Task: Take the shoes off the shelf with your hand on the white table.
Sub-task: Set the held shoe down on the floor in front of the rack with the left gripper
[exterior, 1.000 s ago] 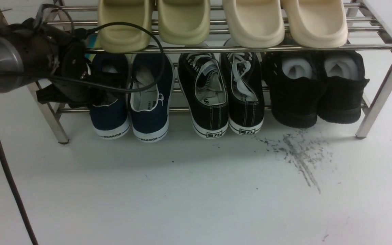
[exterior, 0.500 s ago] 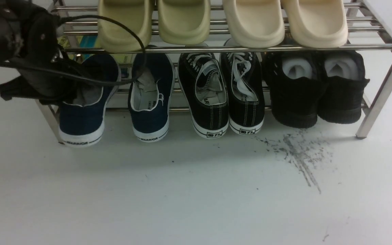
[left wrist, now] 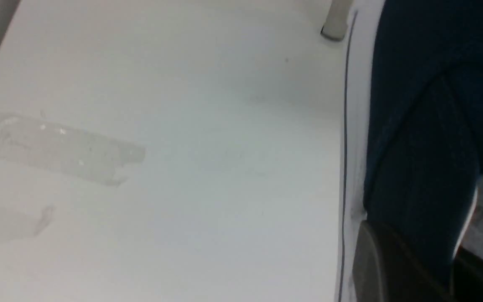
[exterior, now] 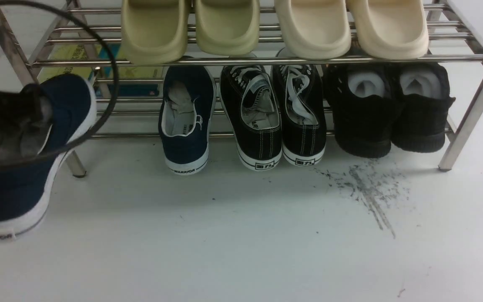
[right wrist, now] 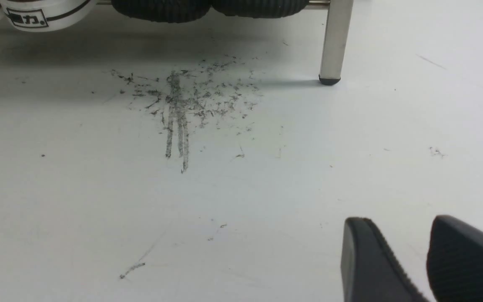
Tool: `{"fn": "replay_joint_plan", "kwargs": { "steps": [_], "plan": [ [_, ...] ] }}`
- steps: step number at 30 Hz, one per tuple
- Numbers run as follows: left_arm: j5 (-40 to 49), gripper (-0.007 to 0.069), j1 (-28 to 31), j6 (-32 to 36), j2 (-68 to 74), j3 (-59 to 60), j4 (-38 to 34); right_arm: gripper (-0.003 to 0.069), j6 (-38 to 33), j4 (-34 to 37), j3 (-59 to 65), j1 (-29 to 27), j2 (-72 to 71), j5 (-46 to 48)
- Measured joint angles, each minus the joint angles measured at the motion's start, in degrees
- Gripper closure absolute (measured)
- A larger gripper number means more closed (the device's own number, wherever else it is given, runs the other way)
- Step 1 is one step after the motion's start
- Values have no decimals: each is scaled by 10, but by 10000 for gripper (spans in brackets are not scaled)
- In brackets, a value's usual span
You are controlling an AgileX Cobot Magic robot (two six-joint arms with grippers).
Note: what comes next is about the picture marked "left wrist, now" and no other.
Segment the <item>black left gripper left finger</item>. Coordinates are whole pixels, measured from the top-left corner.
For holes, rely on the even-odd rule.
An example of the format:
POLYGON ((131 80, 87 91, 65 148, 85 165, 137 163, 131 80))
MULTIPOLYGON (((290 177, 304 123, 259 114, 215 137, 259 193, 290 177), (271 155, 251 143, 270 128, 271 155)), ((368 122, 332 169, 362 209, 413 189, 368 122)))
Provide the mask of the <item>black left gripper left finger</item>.
POLYGON ((360 224, 352 271, 359 302, 454 302, 400 237, 379 222, 360 224))

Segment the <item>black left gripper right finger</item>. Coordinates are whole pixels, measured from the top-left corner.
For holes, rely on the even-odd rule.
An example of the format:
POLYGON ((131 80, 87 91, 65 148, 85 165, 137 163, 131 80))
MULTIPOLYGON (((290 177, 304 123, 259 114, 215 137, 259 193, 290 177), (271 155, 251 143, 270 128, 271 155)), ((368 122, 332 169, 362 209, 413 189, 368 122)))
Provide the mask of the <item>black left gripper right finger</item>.
POLYGON ((454 297, 459 302, 483 302, 483 259, 462 247, 454 261, 454 297))

